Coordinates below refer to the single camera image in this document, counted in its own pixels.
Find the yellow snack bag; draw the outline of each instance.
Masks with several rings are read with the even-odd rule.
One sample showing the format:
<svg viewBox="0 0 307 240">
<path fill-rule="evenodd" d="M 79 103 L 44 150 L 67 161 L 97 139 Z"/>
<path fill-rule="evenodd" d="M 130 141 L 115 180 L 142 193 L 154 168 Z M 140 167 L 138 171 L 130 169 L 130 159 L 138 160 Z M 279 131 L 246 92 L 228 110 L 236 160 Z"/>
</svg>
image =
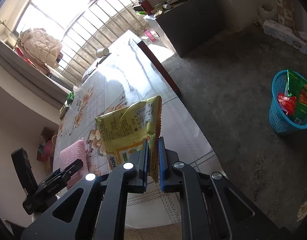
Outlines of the yellow snack bag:
<svg viewBox="0 0 307 240">
<path fill-rule="evenodd" d="M 161 128 L 162 99 L 155 96 L 129 107 L 95 118 L 110 169 L 128 161 L 129 155 L 142 149 L 147 138 L 150 149 L 149 175 L 158 180 L 158 138 Z"/>
</svg>

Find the blue gripper pad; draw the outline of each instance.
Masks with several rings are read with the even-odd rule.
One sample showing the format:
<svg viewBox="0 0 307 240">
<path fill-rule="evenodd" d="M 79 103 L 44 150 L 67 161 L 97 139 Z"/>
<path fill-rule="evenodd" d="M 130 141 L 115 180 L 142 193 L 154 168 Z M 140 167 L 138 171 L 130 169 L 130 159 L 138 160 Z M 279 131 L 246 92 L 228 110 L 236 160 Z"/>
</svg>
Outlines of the blue gripper pad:
<svg viewBox="0 0 307 240">
<path fill-rule="evenodd" d="M 159 153 L 159 177 L 160 177 L 160 189 L 164 192 L 165 190 L 165 167 L 166 163 L 164 138 L 160 137 L 158 140 L 158 153 Z"/>
<path fill-rule="evenodd" d="M 143 173 L 144 173 L 144 180 L 143 180 L 143 190 L 146 191 L 147 189 L 147 181 L 148 181 L 148 170 L 149 170 L 149 158 L 150 158 L 150 149 L 147 147 L 147 149 L 144 151 L 144 165 L 143 165 Z"/>
</svg>

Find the blue plastic basket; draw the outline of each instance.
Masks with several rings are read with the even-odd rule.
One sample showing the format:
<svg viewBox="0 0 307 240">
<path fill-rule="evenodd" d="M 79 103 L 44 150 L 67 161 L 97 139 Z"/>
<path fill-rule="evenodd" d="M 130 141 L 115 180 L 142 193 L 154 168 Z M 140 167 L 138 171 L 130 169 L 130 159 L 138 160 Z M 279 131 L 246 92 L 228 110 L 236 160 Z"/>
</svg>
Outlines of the blue plastic basket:
<svg viewBox="0 0 307 240">
<path fill-rule="evenodd" d="M 300 129 L 307 129 L 307 117 L 304 120 L 303 125 L 295 124 L 284 114 L 278 104 L 277 95 L 279 92 L 284 94 L 286 83 L 287 70 L 282 70 L 276 74 L 272 84 L 273 99 L 269 110 L 269 123 L 275 133 L 279 135 L 289 134 Z"/>
</svg>

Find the green snack package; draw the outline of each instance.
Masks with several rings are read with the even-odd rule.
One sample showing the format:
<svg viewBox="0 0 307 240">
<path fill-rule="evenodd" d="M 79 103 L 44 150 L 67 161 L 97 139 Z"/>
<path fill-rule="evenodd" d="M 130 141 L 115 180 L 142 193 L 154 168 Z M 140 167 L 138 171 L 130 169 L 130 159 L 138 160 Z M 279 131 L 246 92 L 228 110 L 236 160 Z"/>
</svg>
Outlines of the green snack package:
<svg viewBox="0 0 307 240">
<path fill-rule="evenodd" d="M 68 94 L 68 96 L 67 96 L 67 104 L 68 105 L 71 104 L 71 102 L 73 101 L 73 98 L 74 98 L 74 92 L 71 91 L 71 93 Z"/>
<path fill-rule="evenodd" d="M 290 116 L 295 124 L 302 124 L 307 116 L 307 81 L 296 72 L 288 69 L 288 97 L 296 97 L 297 105 L 295 114 Z"/>
</svg>

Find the floral tablecloth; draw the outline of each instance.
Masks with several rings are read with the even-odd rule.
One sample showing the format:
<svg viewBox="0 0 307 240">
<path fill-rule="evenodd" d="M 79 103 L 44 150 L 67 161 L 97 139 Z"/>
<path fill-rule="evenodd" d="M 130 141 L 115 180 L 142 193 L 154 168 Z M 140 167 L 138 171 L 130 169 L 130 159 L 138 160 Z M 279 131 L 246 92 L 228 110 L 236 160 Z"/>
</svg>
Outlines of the floral tablecloth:
<svg viewBox="0 0 307 240">
<path fill-rule="evenodd" d="M 59 168 L 60 151 L 96 129 L 95 117 L 120 105 L 160 95 L 162 105 L 161 136 L 167 149 L 197 171 L 223 173 L 207 139 L 185 106 L 130 35 L 121 36 L 102 62 L 77 90 L 75 98 L 59 126 L 55 147 L 54 170 Z M 110 172 L 105 156 L 98 151 L 87 158 L 101 174 Z M 126 228 L 147 228 L 181 220 L 180 203 L 175 193 L 165 194 L 150 177 L 145 194 L 128 195 Z"/>
</svg>

